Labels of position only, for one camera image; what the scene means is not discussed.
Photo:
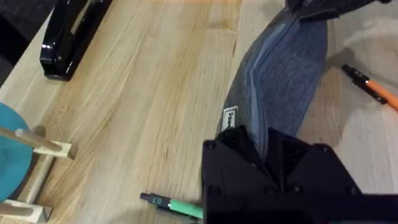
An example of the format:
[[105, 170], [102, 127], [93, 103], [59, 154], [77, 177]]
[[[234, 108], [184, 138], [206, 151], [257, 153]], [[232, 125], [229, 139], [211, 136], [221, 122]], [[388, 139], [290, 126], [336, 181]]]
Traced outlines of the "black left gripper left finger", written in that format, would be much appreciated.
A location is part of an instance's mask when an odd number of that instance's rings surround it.
[[204, 140], [201, 174], [204, 199], [281, 193], [244, 126]]

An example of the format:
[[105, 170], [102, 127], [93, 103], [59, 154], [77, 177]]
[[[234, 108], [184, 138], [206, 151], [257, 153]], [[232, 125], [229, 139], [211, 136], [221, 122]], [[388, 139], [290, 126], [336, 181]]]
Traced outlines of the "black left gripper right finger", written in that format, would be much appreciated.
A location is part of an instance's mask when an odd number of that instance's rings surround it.
[[329, 145], [309, 144], [272, 128], [266, 169], [285, 193], [362, 194]]

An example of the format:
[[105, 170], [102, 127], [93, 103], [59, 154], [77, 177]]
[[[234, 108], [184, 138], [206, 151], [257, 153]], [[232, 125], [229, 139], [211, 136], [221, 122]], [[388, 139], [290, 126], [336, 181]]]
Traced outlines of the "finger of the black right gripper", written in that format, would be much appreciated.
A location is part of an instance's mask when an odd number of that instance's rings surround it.
[[326, 21], [374, 2], [389, 4], [392, 0], [285, 0], [285, 6], [301, 21]]

